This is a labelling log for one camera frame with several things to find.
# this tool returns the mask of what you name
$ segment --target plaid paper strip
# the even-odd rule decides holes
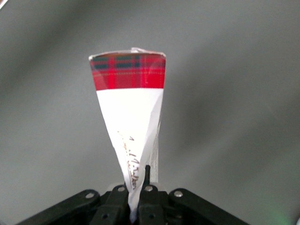
[[[90,60],[96,90],[164,88],[165,57],[161,54],[100,55]]]

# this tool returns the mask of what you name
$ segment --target gray background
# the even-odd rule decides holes
[[[167,55],[159,182],[252,225],[300,214],[300,1],[10,0],[0,11],[0,219],[122,182],[88,56]]]

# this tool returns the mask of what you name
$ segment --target metal screw head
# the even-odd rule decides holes
[[[88,193],[88,194],[85,196],[85,198],[92,198],[92,197],[94,197],[94,193]]]
[[[183,196],[183,193],[181,191],[175,191],[174,192],[174,195],[178,198],[182,197]]]
[[[153,187],[152,186],[146,186],[145,187],[145,191],[152,191],[153,190]]]
[[[124,190],[125,190],[124,187],[119,187],[119,188],[118,188],[118,191],[120,191],[120,192],[121,192],[121,191],[124,191]]]

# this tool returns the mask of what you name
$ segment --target red tartan pattern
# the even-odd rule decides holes
[[[96,90],[164,88],[165,57],[160,54],[98,56],[90,66]]]

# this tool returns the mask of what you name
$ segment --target black plastic part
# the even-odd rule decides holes
[[[186,189],[158,191],[145,170],[135,225],[248,225]],[[129,215],[128,190],[118,185],[101,197],[82,191],[17,225],[128,225]]]
[[[99,206],[90,225],[126,225],[129,221],[128,191],[118,185],[108,193],[107,200]]]
[[[84,190],[17,225],[88,225],[100,204],[95,190]]]
[[[145,180],[138,206],[139,225],[165,225],[164,211],[160,205],[158,188],[150,185],[150,166],[145,167]]]
[[[176,191],[180,191],[182,196],[176,197],[174,194]],[[184,224],[248,225],[218,206],[183,188],[170,192],[169,200],[176,209],[184,213]]]

